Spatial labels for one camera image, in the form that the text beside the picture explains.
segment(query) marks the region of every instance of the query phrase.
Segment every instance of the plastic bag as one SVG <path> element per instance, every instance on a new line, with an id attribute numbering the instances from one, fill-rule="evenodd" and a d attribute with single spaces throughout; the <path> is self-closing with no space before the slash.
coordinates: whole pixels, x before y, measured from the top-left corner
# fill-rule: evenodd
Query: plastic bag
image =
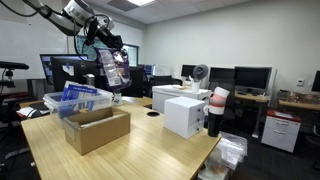
<path id="1" fill-rule="evenodd" d="M 104 48 L 95 48 L 97 63 L 105 77 L 106 88 L 117 92 L 131 85 L 129 60 L 125 50 L 112 51 Z"/>

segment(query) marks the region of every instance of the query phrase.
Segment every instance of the wooden table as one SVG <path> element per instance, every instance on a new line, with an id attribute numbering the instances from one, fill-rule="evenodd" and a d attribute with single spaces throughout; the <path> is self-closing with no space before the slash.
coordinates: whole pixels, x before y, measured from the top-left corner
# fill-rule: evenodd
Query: wooden table
<path id="1" fill-rule="evenodd" d="M 258 110 L 258 114 L 256 117 L 256 124 L 254 127 L 254 131 L 252 133 L 252 137 L 254 138 L 258 138 L 259 137 L 259 124 L 260 124 L 260 119 L 261 119 L 261 114 L 262 114 L 262 108 L 263 108 L 263 104 L 268 102 L 268 97 L 267 96 L 253 96 L 252 94 L 238 94 L 237 92 L 234 94 L 236 98 L 238 99 L 244 99 L 244 100 L 250 100 L 250 101 L 255 101 L 257 103 L 259 103 L 259 110 Z"/>
<path id="2" fill-rule="evenodd" d="M 128 97 L 128 96 L 123 96 L 122 100 L 124 101 L 124 103 L 128 102 L 128 103 L 133 103 L 139 106 L 143 106 L 143 107 L 151 107 L 152 106 L 152 99 L 148 98 L 148 97 Z M 21 108 L 25 108 L 25 107 L 29 107 L 30 104 L 33 103 L 38 103 L 38 102 L 43 102 L 43 100 L 39 100 L 39 101 L 32 101 L 32 102 L 24 102 L 20 104 Z"/>
<path id="3" fill-rule="evenodd" d="M 253 96 L 252 94 L 243 95 L 243 94 L 238 94 L 238 93 L 235 93 L 234 95 L 236 98 L 239 98 L 239 99 L 252 100 L 252 101 L 262 102 L 262 103 L 268 102 L 267 96 L 259 96 L 259 95 Z"/>
<path id="4" fill-rule="evenodd" d="M 57 115 L 22 121 L 42 179 L 191 179 L 219 142 L 203 130 L 189 139 L 165 129 L 164 116 L 124 104 L 131 132 L 84 156 L 65 140 Z"/>
<path id="5" fill-rule="evenodd" d="M 284 100 L 279 100 L 279 104 L 283 106 L 320 111 L 320 104 L 296 103 L 296 102 L 288 102 Z"/>

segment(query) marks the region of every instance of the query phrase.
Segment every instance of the robotic arm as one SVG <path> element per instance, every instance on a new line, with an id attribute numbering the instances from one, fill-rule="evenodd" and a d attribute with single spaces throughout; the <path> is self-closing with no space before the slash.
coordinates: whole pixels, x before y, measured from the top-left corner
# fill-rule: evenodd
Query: robotic arm
<path id="1" fill-rule="evenodd" d="M 113 35 L 110 30 L 114 25 L 106 15 L 96 15 L 92 8 L 82 0 L 71 0 L 62 12 L 56 12 L 39 0 L 23 0 L 27 5 L 48 19 L 67 36 L 75 36 L 81 28 L 89 27 L 85 44 L 93 44 L 98 37 L 108 48 L 120 50 L 123 46 L 121 36 Z"/>

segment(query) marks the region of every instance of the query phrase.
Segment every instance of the cardboard box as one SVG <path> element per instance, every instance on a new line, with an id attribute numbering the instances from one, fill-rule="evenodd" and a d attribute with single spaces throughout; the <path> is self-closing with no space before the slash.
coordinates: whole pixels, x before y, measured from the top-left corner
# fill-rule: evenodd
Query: cardboard box
<path id="1" fill-rule="evenodd" d="M 95 150 L 130 132 L 130 113 L 108 107 L 63 119 L 67 142 L 80 155 Z M 95 122 L 88 127 L 84 124 Z"/>

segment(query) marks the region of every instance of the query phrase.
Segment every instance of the black cylinder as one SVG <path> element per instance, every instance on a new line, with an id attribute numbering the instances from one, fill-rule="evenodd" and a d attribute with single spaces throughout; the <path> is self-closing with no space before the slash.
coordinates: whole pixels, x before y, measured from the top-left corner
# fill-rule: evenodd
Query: black cylinder
<path id="1" fill-rule="evenodd" d="M 208 117 L 208 135 L 211 137 L 218 137 L 220 130 L 220 123 L 223 115 L 216 115 L 209 112 Z"/>

